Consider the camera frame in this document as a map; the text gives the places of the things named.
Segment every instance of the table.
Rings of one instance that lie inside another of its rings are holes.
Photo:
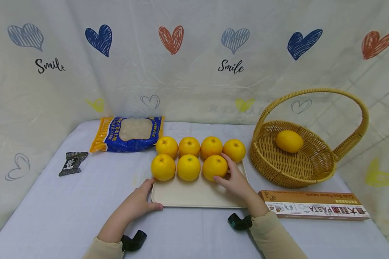
[[[58,177],[65,153],[88,151],[99,121],[79,125],[63,142],[0,232],[0,258],[81,258],[116,207],[151,176],[154,149],[139,153],[92,153],[79,174]],[[165,123],[165,135],[240,139],[247,148],[255,126]],[[279,190],[244,160],[255,191]],[[306,191],[349,192],[336,174]],[[248,231],[227,222],[238,209],[165,208],[133,222],[126,235],[147,233],[143,247],[126,258],[263,258]],[[372,220],[362,222],[282,219],[309,258],[389,258],[389,244]]]

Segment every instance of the beige sleeve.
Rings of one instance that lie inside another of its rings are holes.
[[[249,229],[266,259],[307,259],[274,212],[252,218]]]
[[[121,259],[123,256],[121,241],[119,243],[105,243],[94,237],[94,241],[82,259]]]

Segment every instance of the black clip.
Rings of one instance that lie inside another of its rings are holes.
[[[143,231],[137,231],[134,238],[131,239],[126,235],[123,235],[121,238],[122,241],[122,250],[123,251],[137,251],[143,246],[144,241],[147,238],[147,234],[145,234]]]
[[[228,222],[230,226],[237,231],[244,231],[252,227],[252,218],[247,215],[241,220],[236,213],[233,213],[229,218]]]

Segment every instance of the pasta box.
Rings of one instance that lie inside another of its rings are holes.
[[[353,193],[259,191],[279,218],[364,221],[369,213]]]

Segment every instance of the orange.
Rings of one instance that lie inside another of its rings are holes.
[[[198,157],[200,144],[194,137],[184,137],[179,143],[179,158],[184,155],[194,155]]]
[[[166,154],[157,155],[151,162],[151,173],[159,181],[168,181],[176,172],[173,158]]]
[[[206,137],[200,146],[200,155],[203,159],[211,155],[220,155],[222,153],[222,142],[214,136]]]
[[[160,137],[156,143],[157,154],[167,154],[174,159],[177,156],[177,150],[177,142],[172,137]]]
[[[279,148],[290,153],[297,153],[304,145],[304,140],[294,131],[281,131],[275,138]]]
[[[224,177],[228,172],[228,163],[219,155],[211,155],[203,163],[203,175],[211,182],[214,182],[215,175]]]
[[[224,144],[222,153],[239,163],[245,157],[246,148],[240,140],[230,139]]]
[[[193,181],[200,174],[200,161],[194,155],[184,155],[177,162],[177,175],[185,181]]]

